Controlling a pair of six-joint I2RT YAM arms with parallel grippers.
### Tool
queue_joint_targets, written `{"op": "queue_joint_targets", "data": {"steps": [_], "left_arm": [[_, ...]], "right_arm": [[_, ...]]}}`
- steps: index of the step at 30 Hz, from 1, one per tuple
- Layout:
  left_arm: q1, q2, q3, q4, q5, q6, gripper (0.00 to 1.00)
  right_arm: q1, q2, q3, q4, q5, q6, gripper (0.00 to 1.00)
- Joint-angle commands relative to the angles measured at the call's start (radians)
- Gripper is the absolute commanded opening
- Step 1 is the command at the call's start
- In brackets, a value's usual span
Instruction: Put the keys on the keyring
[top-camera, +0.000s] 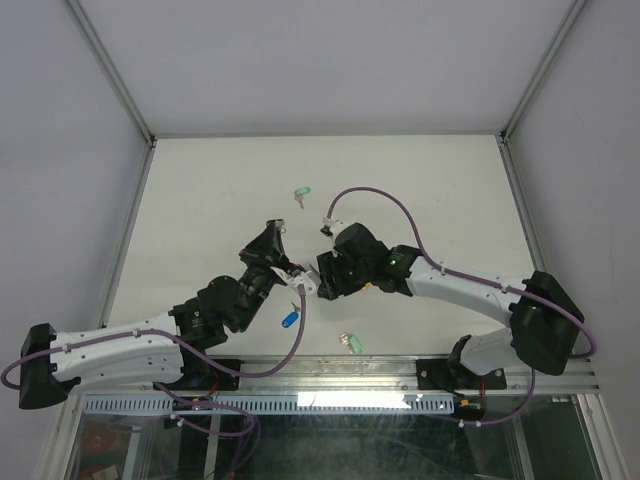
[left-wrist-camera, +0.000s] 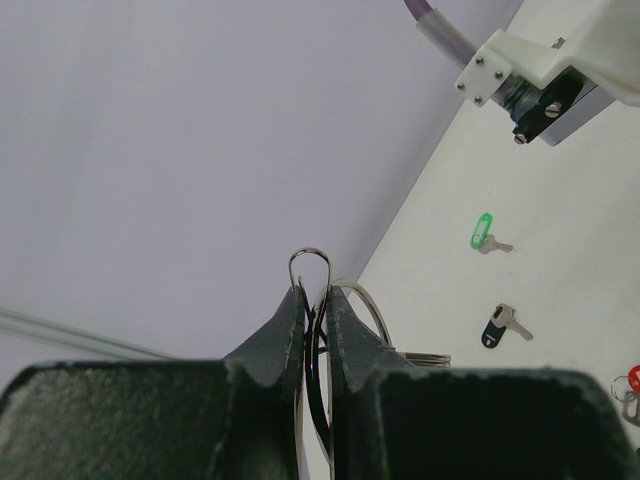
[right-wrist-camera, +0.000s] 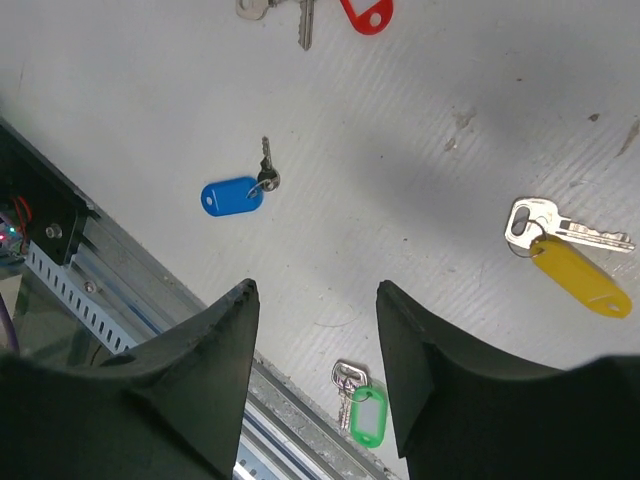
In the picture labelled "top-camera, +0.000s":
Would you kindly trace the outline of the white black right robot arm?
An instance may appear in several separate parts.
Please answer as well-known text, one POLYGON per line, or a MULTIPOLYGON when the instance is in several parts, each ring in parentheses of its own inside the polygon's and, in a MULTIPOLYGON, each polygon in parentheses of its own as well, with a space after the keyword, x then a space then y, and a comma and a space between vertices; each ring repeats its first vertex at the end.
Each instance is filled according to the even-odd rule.
POLYGON ((517 365, 551 376, 564 373, 584 316, 552 275, 536 271, 507 282, 453 273, 430 263, 416 247, 386 247, 360 223, 329 221, 321 232, 332 248, 316 258, 319 297, 333 301, 372 285, 385 293, 445 301, 500 323, 494 332, 461 337, 446 359, 428 367, 430 388, 459 395, 517 365))

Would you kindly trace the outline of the blue key tag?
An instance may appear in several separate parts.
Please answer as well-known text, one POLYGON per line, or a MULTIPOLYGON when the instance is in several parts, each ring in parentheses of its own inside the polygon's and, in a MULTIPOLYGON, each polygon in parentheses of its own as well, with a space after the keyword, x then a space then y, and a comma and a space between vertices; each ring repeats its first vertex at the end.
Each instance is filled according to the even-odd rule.
POLYGON ((298 319, 299 319, 299 313, 291 312, 282 320, 281 325, 283 328, 290 328, 292 325, 294 325, 298 321, 298 319))

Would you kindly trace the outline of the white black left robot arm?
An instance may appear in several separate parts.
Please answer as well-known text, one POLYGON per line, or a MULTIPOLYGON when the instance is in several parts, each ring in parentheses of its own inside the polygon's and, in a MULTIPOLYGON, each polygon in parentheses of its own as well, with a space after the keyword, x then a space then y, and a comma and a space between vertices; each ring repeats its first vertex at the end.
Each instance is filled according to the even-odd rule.
POLYGON ((218 276, 168 312, 127 327, 58 332, 49 323, 30 328, 18 365, 19 406, 38 410, 69 394, 138 382, 183 383, 198 388, 209 377, 207 349, 243 333, 283 274, 295 266, 286 256, 281 219, 239 253, 242 276, 218 276))

